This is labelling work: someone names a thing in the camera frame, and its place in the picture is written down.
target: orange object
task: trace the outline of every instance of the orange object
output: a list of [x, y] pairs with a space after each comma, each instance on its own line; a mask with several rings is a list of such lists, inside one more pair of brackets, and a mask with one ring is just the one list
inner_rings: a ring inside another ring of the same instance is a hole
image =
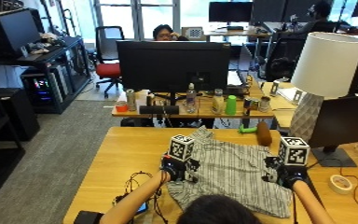
[[118, 109], [118, 112], [127, 112], [128, 111], [128, 104], [126, 101], [119, 101], [116, 103], [116, 109]]

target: gray carpet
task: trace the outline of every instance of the gray carpet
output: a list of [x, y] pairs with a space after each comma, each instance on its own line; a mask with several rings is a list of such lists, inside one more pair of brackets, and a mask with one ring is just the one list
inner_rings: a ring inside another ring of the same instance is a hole
[[63, 222], [106, 133], [120, 126], [104, 105], [74, 101], [62, 115], [39, 115], [41, 132], [0, 188], [0, 224]]

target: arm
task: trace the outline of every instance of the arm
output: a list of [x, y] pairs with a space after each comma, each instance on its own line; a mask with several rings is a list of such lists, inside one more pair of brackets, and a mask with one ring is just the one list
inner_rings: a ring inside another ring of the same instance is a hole
[[292, 35], [308, 34], [312, 31], [314, 24], [316, 24], [316, 21], [308, 22], [306, 25], [300, 30], [297, 30], [296, 32], [292, 33]]
[[171, 175], [166, 171], [159, 171], [154, 177], [136, 188], [123, 200], [104, 214], [100, 224], [126, 224], [136, 215], [142, 204], [152, 197], [163, 184], [171, 180]]
[[316, 224], [320, 223], [336, 223], [334, 220], [330, 217], [330, 214], [328, 213], [325, 207], [322, 204], [317, 201], [314, 194], [312, 192], [312, 189], [309, 188], [309, 185], [304, 181], [296, 181], [293, 184], [293, 191], [296, 192], [296, 195], [298, 196], [308, 214], [312, 218], [312, 222]]

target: light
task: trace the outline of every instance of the light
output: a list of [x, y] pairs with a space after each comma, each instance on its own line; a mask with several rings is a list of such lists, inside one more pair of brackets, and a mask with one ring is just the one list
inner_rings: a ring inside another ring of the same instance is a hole
[[290, 136], [310, 141], [325, 97], [349, 94], [357, 65], [358, 38], [332, 33], [309, 34], [292, 77], [292, 84], [308, 94], [293, 114]]
[[292, 84], [318, 96], [349, 94], [358, 65], [358, 38], [332, 33], [310, 33]]

